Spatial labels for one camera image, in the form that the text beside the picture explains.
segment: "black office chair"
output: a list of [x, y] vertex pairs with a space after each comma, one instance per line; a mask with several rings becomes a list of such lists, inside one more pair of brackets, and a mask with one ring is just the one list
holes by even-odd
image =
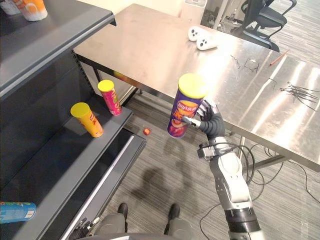
[[[291, 1], [291, 6], [286, 11], [284, 11], [284, 13], [281, 14], [269, 7], [273, 1], [274, 0], [247, 0], [241, 6], [241, 10], [245, 15], [247, 15], [248, 6], [249, 4], [251, 4], [250, 21], [244, 23], [246, 24], [245, 27], [247, 27], [253, 21], [256, 21], [257, 25], [254, 28], [253, 34], [263, 37], [265, 39], [270, 39], [272, 35], [279, 32], [285, 26], [285, 24], [287, 23], [287, 19], [284, 17], [284, 15], [297, 4], [297, 0], [289, 0]], [[270, 35], [266, 35], [262, 32], [259, 32], [259, 28], [279, 29], [274, 31]]]
[[[283, 15], [292, 9], [296, 5], [297, 1], [290, 0], [292, 1], [292, 5], [283, 14], [280, 14], [269, 7], [273, 1], [274, 0], [245, 1], [241, 6], [241, 10], [245, 13], [243, 24], [241, 27], [233, 31], [232, 34], [241, 39], [279, 52], [279, 47], [270, 40], [270, 37], [284, 27], [284, 25], [287, 23], [287, 19]], [[254, 21], [257, 22], [256, 27], [254, 29], [249, 28], [248, 25]], [[280, 29], [273, 32], [271, 35], [266, 35], [258, 31], [259, 28], [264, 29], [276, 27], [280, 27]]]

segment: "robotic arm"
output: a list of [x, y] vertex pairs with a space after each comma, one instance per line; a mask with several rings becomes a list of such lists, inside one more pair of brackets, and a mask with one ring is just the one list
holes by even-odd
[[229, 238], [264, 240], [248, 185], [242, 176], [241, 161], [226, 141], [225, 125], [217, 105], [204, 100], [198, 114], [201, 121], [186, 116], [183, 121], [207, 135], [208, 144], [201, 144], [197, 153], [199, 158], [209, 161], [215, 189], [229, 226]]

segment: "white game controller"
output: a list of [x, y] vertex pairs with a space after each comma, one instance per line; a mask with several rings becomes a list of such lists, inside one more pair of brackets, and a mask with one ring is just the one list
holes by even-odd
[[192, 26], [188, 31], [188, 37], [191, 42], [195, 42], [200, 36], [206, 36], [208, 34], [209, 32], [198, 26]]
[[196, 47], [199, 50], [208, 50], [208, 49], [213, 49], [216, 48], [218, 46], [217, 41], [213, 40], [212, 38], [208, 37], [208, 36], [203, 36], [203, 37], [199, 37], [196, 40]]

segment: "stainless steel table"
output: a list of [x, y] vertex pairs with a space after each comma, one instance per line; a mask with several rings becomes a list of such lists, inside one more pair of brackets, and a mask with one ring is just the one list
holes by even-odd
[[[198, 73], [231, 131], [280, 154], [262, 165], [292, 159], [320, 172], [319, 111], [280, 92], [288, 82], [319, 90], [319, 66], [287, 56], [269, 66], [279, 53], [210, 28], [219, 46], [199, 51], [188, 22], [137, 4], [116, 22], [75, 48], [81, 61], [168, 101], [182, 74]], [[318, 110], [320, 102], [311, 106]]]

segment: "person's leg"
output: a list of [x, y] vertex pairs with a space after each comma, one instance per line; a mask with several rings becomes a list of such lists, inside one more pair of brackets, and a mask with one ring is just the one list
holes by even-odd
[[179, 218], [180, 207], [174, 203], [171, 205], [168, 214], [168, 223], [165, 227], [164, 234], [181, 240], [193, 240], [193, 229], [191, 224], [186, 220]]
[[126, 233], [128, 231], [127, 216], [128, 206], [125, 203], [121, 203], [117, 213], [109, 214], [102, 220], [95, 231], [95, 235]]

